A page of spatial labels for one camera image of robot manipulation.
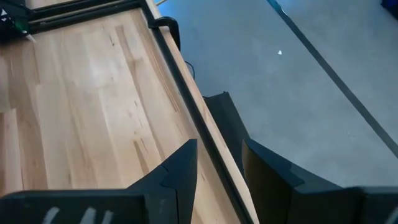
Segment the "light wood surface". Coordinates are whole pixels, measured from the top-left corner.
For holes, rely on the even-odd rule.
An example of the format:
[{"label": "light wood surface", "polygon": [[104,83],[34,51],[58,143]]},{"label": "light wood surface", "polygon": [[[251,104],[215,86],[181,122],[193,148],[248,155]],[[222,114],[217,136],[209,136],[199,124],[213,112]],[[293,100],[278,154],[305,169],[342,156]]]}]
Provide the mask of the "light wood surface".
[{"label": "light wood surface", "polygon": [[[164,35],[257,222],[246,184],[171,35]],[[193,223],[239,222],[140,9],[35,39],[0,49],[0,195],[125,188],[197,138]]]}]

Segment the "black bracket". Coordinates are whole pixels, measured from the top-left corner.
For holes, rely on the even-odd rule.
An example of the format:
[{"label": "black bracket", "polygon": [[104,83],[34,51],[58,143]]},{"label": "black bracket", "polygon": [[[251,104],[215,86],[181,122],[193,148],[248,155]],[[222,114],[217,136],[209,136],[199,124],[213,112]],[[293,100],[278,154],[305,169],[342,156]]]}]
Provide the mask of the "black bracket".
[{"label": "black bracket", "polygon": [[178,47],[178,50],[181,50],[181,42],[180,42],[180,29],[178,28],[178,22],[169,17],[163,16],[158,19],[155,19],[153,22],[148,22],[148,28],[155,29],[159,27],[167,26],[170,29],[170,33],[174,39],[175,44]]}]

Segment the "concrete floor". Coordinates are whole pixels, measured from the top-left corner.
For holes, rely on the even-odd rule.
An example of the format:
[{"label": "concrete floor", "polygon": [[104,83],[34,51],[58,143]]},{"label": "concrete floor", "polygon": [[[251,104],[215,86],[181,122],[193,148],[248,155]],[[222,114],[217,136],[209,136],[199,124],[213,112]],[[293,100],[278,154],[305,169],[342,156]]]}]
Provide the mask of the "concrete floor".
[{"label": "concrete floor", "polygon": [[[379,0],[278,2],[398,141],[398,21]],[[343,187],[398,185],[396,156],[266,0],[159,9],[178,20],[202,94],[228,91],[253,139]]]}]

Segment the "wooden tabletop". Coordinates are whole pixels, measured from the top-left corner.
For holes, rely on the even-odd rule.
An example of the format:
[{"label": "wooden tabletop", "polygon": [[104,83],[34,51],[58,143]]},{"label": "wooden tabletop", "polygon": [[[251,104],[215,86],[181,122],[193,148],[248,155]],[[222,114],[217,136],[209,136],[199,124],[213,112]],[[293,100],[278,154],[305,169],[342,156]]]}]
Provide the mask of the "wooden tabletop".
[{"label": "wooden tabletop", "polygon": [[[60,1],[31,0],[31,8]],[[155,17],[159,12],[149,5]],[[246,184],[169,32],[165,39],[255,222]],[[193,223],[239,223],[141,9],[0,49],[0,195],[126,188],[198,139]]]}]

